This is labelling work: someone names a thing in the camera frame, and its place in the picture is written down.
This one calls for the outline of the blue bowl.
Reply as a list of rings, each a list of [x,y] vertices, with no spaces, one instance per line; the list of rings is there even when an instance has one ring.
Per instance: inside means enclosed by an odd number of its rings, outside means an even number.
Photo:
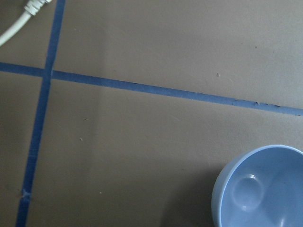
[[[216,227],[301,227],[303,153],[269,145],[235,157],[215,181],[211,210]]]

